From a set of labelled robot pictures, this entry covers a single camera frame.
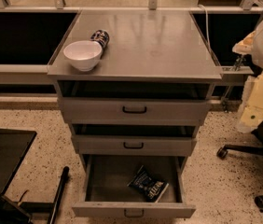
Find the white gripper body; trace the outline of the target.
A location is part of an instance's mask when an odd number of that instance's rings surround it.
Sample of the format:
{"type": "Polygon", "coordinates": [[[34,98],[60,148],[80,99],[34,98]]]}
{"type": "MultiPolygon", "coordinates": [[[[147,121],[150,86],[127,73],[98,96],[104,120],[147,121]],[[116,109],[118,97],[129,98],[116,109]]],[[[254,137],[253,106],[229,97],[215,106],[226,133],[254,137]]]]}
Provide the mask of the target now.
{"type": "Polygon", "coordinates": [[[244,83],[242,103],[238,109],[236,128],[250,133],[263,121],[263,72],[257,77],[249,76],[244,83]]]}

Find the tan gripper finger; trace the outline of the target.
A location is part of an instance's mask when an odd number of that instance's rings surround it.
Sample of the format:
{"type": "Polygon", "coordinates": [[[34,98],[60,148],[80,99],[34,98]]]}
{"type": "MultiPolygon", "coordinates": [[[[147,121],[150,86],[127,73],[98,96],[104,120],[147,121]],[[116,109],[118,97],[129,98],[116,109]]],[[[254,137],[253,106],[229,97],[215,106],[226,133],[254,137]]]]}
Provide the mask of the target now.
{"type": "Polygon", "coordinates": [[[256,32],[253,31],[249,35],[247,35],[243,40],[240,42],[236,43],[232,51],[237,54],[241,55],[252,55],[256,52],[256,47],[255,47],[255,37],[256,37],[256,32]]]}

